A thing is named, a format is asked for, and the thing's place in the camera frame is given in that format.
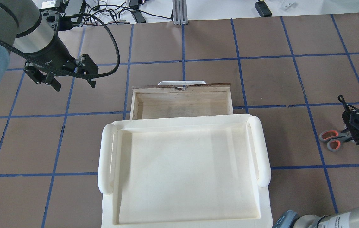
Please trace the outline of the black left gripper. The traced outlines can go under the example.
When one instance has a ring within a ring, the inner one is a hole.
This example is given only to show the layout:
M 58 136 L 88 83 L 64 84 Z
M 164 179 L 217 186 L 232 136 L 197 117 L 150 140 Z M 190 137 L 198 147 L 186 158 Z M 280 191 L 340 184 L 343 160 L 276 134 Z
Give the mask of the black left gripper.
M 70 55 L 67 47 L 60 38 L 53 38 L 50 44 L 43 50 L 29 53 L 29 57 L 38 60 L 44 65 L 38 65 L 26 61 L 24 72 L 34 83 L 47 83 L 55 91 L 61 90 L 58 76 L 71 76 L 72 73 L 80 74 L 80 78 L 86 80 L 92 87 L 96 87 L 95 78 L 87 78 L 88 74 L 98 74 L 99 68 L 88 54 L 82 54 L 78 58 Z

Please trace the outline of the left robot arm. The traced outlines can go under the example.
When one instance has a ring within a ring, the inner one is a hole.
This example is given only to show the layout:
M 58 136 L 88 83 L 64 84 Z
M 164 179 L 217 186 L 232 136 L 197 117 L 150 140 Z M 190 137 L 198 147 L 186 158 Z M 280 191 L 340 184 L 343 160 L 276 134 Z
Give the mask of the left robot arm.
M 10 54 L 26 59 L 24 72 L 35 84 L 50 85 L 60 91 L 56 77 L 83 78 L 95 86 L 98 67 L 87 54 L 74 58 L 62 40 L 60 31 L 71 30 L 71 19 L 62 16 L 64 3 L 42 4 L 32 0 L 0 0 L 0 82 L 9 66 Z

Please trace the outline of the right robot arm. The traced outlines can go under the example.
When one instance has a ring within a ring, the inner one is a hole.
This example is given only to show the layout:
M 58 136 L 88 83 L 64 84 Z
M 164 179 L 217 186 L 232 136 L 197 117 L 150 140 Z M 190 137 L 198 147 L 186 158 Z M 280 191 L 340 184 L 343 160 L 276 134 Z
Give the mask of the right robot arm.
M 337 152 L 343 143 L 353 142 L 359 146 L 359 108 L 348 104 L 342 95 L 338 100 L 343 104 L 342 131 L 327 130 L 318 135 L 326 143 L 327 149 Z M 285 211 L 273 225 L 274 228 L 359 228 L 359 207 L 344 213 L 316 216 L 298 214 L 293 210 Z

